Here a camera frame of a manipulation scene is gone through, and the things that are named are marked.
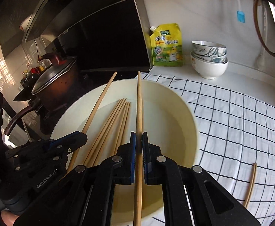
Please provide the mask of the left hand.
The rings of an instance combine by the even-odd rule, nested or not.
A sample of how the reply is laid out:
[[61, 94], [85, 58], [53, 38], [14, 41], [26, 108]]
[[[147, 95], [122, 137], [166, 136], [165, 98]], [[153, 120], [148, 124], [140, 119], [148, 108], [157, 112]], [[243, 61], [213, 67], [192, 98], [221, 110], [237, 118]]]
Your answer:
[[6, 226], [13, 226], [19, 215], [13, 214], [12, 212], [7, 210], [3, 210], [1, 211], [1, 217]]

